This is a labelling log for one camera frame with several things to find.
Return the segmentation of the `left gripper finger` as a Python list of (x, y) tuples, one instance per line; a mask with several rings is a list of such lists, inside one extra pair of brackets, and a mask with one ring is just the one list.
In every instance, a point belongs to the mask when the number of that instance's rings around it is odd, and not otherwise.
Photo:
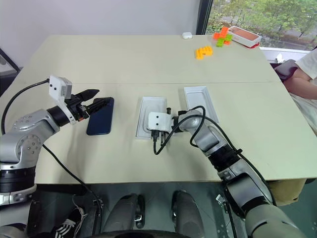
[(108, 106), (108, 105), (112, 105), (113, 104), (113, 98), (112, 97), (105, 97), (105, 98), (96, 98), (92, 104), (87, 106), (87, 113), (88, 115), (92, 115), (96, 112), (98, 112), (99, 110), (101, 110), (102, 108)]
[(75, 102), (85, 102), (94, 98), (98, 93), (98, 89), (87, 89), (74, 95), (74, 100)]

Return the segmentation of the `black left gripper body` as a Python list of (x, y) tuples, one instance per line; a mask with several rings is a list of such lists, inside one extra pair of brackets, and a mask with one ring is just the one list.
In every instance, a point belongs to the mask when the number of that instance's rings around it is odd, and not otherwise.
[(70, 110), (72, 116), (76, 121), (82, 121), (89, 118), (87, 107), (82, 105), (83, 97), (80, 95), (71, 95), (70, 99), (65, 99), (67, 108)]

